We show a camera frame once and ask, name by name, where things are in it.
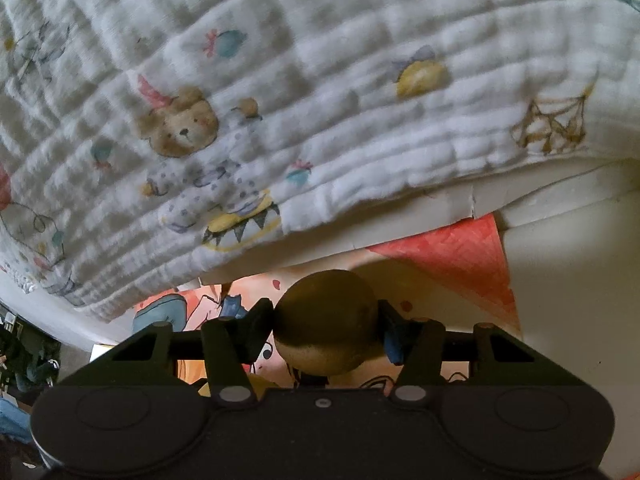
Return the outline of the dark brown round fruit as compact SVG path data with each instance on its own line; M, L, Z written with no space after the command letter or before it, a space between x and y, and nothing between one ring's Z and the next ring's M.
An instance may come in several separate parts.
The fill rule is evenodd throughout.
M292 285L274 308L274 343L293 370L312 376L343 375L367 359L377 313L374 291L357 274L310 274Z

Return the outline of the colourful anime poster mat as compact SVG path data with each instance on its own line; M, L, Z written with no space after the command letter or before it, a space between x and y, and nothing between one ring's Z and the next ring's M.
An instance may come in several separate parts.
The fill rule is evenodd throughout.
M490 214L402 240L240 278L229 285L168 290L134 308L132 329L168 322L177 332L211 318L242 318L262 297L278 301L301 278L355 272L404 318L434 318L453 330L494 323L518 335L521 323L498 226Z

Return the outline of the white printed muslin blanket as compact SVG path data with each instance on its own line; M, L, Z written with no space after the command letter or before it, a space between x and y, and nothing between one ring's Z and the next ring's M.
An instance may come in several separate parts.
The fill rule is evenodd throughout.
M109 321L418 188L639 154L639 0L1 0L1 267Z

